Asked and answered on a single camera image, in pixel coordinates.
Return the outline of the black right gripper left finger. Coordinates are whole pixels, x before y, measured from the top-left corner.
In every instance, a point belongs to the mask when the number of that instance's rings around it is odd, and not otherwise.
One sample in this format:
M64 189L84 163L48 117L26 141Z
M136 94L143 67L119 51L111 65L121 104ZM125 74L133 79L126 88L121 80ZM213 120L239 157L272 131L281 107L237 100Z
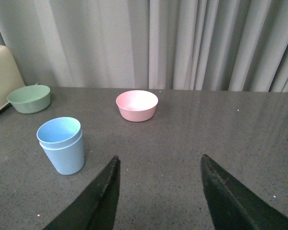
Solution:
M81 194L44 229L111 230L120 194L120 160L114 156Z

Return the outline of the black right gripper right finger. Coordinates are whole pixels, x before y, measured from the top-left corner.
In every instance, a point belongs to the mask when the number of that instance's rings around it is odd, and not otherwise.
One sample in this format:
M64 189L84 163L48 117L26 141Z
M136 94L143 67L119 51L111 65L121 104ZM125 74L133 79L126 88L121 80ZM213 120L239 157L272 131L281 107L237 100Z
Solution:
M286 216L205 154L201 158L201 176L216 230L288 230Z

